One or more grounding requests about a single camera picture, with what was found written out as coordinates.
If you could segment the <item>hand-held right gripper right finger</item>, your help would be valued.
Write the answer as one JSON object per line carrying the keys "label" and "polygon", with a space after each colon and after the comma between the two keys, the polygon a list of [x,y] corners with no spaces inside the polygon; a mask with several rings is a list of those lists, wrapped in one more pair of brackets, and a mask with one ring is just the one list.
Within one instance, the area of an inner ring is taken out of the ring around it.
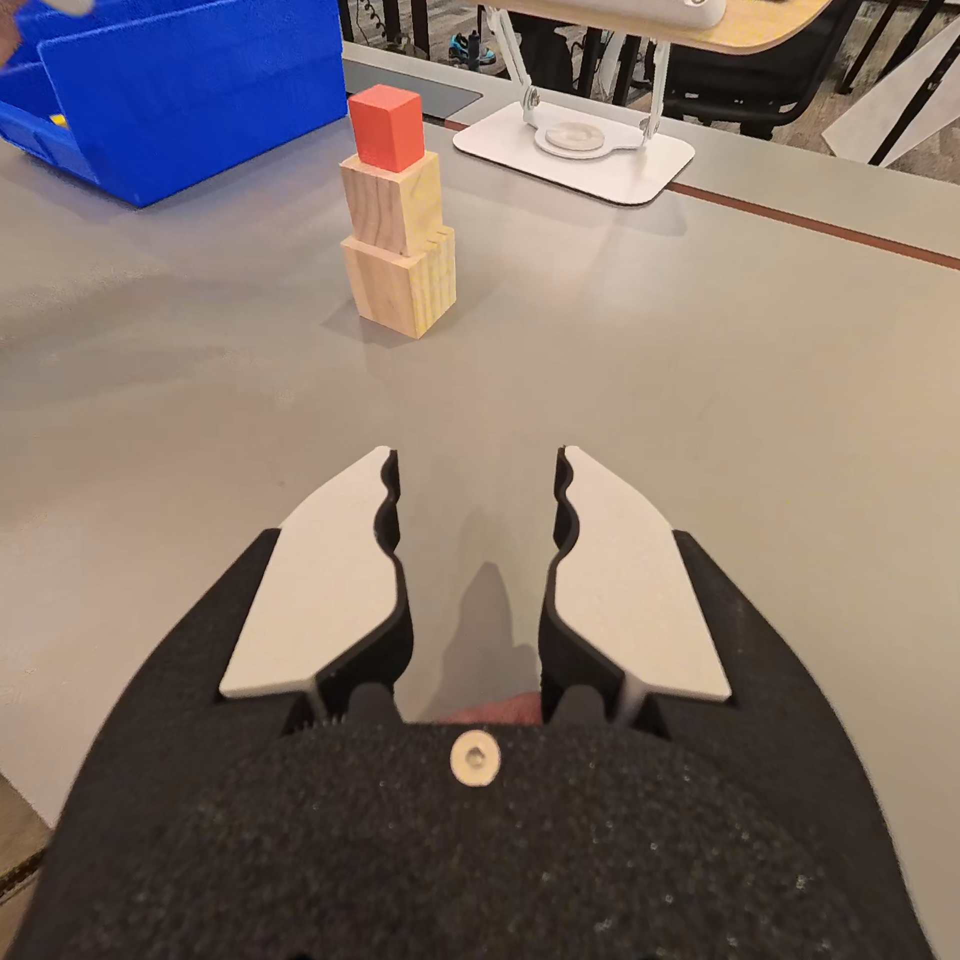
{"label": "hand-held right gripper right finger", "polygon": [[579,446],[558,449],[556,554],[538,626],[541,707],[597,692],[606,713],[650,695],[726,704],[731,684],[678,546],[642,493]]}

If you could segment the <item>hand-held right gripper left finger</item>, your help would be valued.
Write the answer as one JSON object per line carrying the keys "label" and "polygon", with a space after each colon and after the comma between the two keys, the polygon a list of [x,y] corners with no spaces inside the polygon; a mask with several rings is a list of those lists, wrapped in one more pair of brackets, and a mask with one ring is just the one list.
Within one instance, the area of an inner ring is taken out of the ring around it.
{"label": "hand-held right gripper left finger", "polygon": [[377,446],[282,521],[220,681],[229,700],[303,694],[345,713],[354,690],[392,692],[414,632],[402,563],[398,452]]}

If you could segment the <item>blue plastic bin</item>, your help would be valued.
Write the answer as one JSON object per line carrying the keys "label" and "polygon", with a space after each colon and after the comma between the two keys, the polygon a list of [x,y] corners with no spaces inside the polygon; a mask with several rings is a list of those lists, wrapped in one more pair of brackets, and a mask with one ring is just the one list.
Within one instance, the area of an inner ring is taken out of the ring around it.
{"label": "blue plastic bin", "polygon": [[337,2],[27,2],[15,24],[2,139],[138,209],[347,114]]}

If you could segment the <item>large wooden cube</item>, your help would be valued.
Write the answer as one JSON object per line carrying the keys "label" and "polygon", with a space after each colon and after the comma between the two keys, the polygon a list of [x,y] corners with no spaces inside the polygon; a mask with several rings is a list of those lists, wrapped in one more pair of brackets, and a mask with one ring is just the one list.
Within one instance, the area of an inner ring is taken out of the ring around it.
{"label": "large wooden cube", "polygon": [[342,240],[343,261],[359,315],[410,339],[421,339],[457,300],[455,233],[444,225],[423,251],[401,255]]}

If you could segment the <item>red wooden cube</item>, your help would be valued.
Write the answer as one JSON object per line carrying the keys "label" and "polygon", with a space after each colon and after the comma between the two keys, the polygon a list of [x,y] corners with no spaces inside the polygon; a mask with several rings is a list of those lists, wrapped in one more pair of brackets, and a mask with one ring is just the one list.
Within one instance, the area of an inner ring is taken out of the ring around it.
{"label": "red wooden cube", "polygon": [[380,83],[350,96],[347,106],[360,162],[401,173],[425,156],[419,93]]}

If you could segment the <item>medium wooden cube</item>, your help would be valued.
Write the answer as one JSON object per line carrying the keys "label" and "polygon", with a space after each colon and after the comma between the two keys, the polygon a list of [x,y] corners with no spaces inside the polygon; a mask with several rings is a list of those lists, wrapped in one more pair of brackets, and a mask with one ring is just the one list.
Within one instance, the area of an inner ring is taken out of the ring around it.
{"label": "medium wooden cube", "polygon": [[357,240],[411,257],[444,226],[437,152],[427,150],[399,172],[365,163],[354,154],[341,162],[340,172]]}

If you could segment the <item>white folding stand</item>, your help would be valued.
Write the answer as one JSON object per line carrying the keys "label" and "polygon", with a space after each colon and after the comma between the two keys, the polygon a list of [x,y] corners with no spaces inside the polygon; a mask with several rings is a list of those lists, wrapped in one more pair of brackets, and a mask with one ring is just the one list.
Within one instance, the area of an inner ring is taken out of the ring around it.
{"label": "white folding stand", "polygon": [[509,12],[487,5],[485,14],[517,99],[456,133],[457,151],[628,208],[654,200],[692,161],[693,146],[659,133],[669,41],[656,42],[646,123],[630,126],[543,101],[524,64]]}

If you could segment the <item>black office chair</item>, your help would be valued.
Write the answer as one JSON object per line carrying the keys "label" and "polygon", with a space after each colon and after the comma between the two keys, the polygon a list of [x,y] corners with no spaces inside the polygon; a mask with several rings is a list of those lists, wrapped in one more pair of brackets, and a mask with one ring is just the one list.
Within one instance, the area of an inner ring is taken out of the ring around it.
{"label": "black office chair", "polygon": [[859,2],[831,2],[801,31],[755,54],[720,54],[673,45],[662,114],[710,126],[738,124],[746,137],[771,140],[797,120],[827,78]]}

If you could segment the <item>white slanted panel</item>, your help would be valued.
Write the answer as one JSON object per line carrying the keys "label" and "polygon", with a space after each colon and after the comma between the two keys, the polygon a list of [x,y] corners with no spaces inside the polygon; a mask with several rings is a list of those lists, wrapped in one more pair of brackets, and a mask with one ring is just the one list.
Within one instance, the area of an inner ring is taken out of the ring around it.
{"label": "white slanted panel", "polygon": [[930,41],[825,129],[835,157],[887,167],[958,120],[958,35],[950,39]]}

